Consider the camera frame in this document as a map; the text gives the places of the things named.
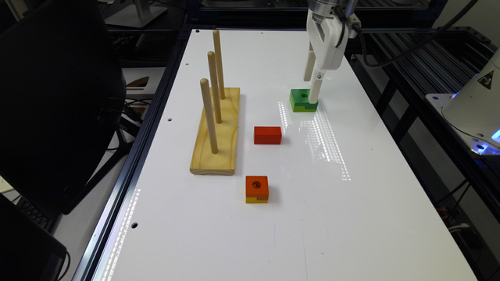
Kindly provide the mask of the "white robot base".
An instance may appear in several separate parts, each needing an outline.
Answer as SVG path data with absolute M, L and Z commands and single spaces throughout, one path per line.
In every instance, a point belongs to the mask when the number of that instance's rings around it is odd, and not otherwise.
M 476 155 L 499 155 L 499 53 L 454 94 L 426 99 Z

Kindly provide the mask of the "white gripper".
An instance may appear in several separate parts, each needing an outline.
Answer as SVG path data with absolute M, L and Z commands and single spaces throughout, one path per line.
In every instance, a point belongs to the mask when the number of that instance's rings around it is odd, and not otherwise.
M 309 35 L 309 50 L 303 80 L 311 80 L 309 104 L 318 102 L 324 71 L 340 67 L 348 39 L 357 36 L 352 29 L 353 25 L 361 26 L 361 21 L 354 13 L 345 20 L 340 20 L 334 14 L 325 17 L 312 10 L 308 11 L 306 29 Z

